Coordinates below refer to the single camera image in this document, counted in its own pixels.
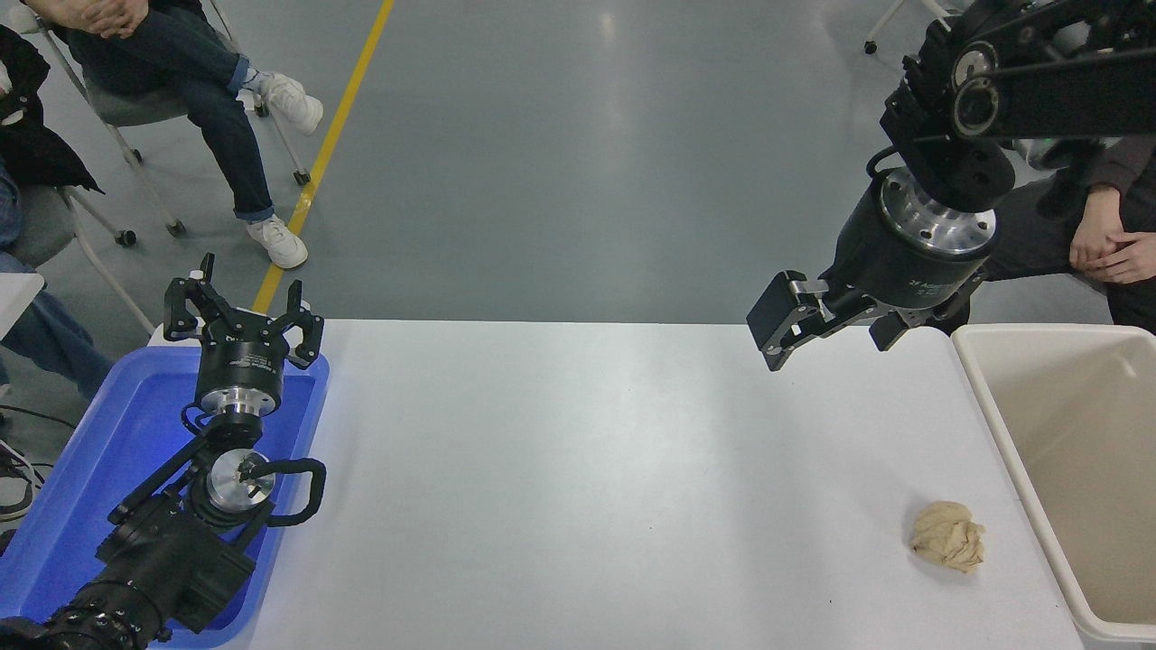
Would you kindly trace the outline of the person's hand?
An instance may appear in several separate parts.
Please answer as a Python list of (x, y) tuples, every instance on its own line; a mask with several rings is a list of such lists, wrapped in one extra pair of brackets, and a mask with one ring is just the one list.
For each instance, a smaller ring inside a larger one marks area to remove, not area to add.
[(135, 34), (149, 12), (148, 1), (95, 1), (83, 9), (81, 17), (88, 32), (111, 40)]
[(1081, 271), (1099, 283), (1143, 283), (1155, 275), (1155, 232), (1113, 232), (1111, 254), (1085, 263)]
[(1069, 263), (1079, 271), (1094, 268), (1094, 261), (1119, 250), (1114, 236), (1122, 230), (1122, 193), (1114, 186), (1097, 184), (1087, 191), (1082, 217), (1072, 238)]
[(105, 25), (103, 1), (25, 1), (40, 19), (84, 34), (101, 34)]

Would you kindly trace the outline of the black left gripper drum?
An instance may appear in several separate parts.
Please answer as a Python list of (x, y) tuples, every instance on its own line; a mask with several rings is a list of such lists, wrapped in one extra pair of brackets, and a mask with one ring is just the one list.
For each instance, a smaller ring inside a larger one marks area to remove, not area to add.
[(284, 390), (284, 338), (265, 313), (242, 311), (238, 317), (239, 330), (221, 317), (203, 318), (197, 396), (227, 387), (253, 387), (265, 396)]

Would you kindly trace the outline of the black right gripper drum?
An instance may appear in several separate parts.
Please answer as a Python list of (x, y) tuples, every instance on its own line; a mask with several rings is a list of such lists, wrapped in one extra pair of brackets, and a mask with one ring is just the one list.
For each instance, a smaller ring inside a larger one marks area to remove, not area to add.
[(950, 300), (993, 251), (993, 210), (951, 209), (913, 178), (875, 178), (835, 243), (823, 303), (925, 310)]

